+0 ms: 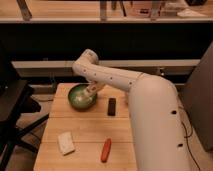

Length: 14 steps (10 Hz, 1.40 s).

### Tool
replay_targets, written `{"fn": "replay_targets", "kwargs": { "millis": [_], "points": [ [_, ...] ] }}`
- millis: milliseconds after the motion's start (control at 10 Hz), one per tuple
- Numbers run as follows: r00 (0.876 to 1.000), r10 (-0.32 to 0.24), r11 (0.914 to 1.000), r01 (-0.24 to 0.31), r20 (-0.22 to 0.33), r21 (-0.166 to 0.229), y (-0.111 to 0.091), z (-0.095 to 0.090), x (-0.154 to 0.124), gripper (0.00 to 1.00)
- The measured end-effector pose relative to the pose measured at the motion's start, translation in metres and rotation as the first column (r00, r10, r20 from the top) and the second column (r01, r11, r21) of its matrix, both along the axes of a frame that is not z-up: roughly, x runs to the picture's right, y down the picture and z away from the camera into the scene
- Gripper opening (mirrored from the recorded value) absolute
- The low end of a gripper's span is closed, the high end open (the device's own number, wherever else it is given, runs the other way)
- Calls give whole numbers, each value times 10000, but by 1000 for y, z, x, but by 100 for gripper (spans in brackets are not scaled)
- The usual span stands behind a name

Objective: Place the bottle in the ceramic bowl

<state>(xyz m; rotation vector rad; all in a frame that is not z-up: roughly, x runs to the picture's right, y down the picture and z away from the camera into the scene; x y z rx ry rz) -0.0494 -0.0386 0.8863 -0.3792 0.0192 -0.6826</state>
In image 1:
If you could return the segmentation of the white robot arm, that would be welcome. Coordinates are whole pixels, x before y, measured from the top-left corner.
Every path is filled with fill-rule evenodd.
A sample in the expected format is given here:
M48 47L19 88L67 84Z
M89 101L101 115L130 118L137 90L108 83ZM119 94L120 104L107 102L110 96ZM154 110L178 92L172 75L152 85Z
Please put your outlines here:
M100 66L90 49L72 69L128 94L137 171L191 171L173 83L157 75Z

